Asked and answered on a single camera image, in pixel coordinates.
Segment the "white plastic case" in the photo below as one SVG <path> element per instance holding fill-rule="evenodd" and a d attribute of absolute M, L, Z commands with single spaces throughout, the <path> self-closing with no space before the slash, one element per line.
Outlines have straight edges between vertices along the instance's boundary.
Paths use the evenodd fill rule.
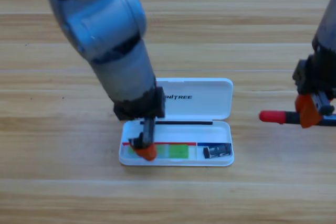
<path fill-rule="evenodd" d="M 146 161 L 135 155 L 128 139 L 138 137 L 141 121 L 124 124 L 119 148 L 119 161 L 132 166 L 228 166 L 234 161 L 229 117 L 233 83 L 226 78 L 157 78 L 166 95 L 164 122 L 197 124 L 157 124 L 154 142 L 157 158 Z M 205 158 L 203 148 L 231 144 L 230 155 Z"/>

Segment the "orange part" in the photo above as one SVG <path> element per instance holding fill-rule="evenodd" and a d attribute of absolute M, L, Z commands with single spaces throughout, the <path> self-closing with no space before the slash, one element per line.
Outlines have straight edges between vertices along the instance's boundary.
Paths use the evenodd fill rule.
<path fill-rule="evenodd" d="M 133 146 L 131 147 L 139 157 L 142 157 L 143 159 L 147 161 L 153 161 L 158 154 L 154 144 L 151 144 L 146 149 L 134 149 Z"/>
<path fill-rule="evenodd" d="M 316 110 L 310 94 L 298 95 L 295 109 L 300 114 L 300 124 L 304 129 L 318 124 L 323 118 Z"/>

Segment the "wood grain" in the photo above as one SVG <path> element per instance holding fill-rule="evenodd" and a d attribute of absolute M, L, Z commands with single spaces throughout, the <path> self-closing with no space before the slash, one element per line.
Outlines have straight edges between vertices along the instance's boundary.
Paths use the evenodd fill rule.
<path fill-rule="evenodd" d="M 293 110 L 328 0 L 141 1 L 157 77 L 234 83 L 233 165 L 122 166 L 122 123 L 47 0 L 0 0 L 0 223 L 335 223 L 334 129 L 258 119 Z"/>

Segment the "green block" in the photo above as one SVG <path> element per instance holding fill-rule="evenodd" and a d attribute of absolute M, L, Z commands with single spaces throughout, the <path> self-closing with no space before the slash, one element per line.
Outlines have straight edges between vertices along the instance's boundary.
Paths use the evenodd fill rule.
<path fill-rule="evenodd" d="M 127 151 L 128 151 L 128 154 L 135 154 L 134 150 L 132 149 L 132 147 L 130 146 L 127 146 Z"/>
<path fill-rule="evenodd" d="M 169 158 L 188 158 L 189 146 L 187 144 L 170 144 Z"/>
<path fill-rule="evenodd" d="M 158 154 L 158 156 L 164 156 L 165 154 L 165 148 L 166 148 L 166 144 L 156 144 L 156 152 Z"/>

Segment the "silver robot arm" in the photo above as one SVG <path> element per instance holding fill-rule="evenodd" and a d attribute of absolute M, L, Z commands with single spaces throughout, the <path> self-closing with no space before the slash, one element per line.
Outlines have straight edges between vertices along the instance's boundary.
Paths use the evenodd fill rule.
<path fill-rule="evenodd" d="M 150 146 L 154 120 L 165 116 L 165 95 L 156 86 L 143 41 L 146 17 L 140 0 L 49 2 L 64 35 L 113 101 L 118 119 L 144 119 L 143 134 L 130 140 L 133 148 Z"/>

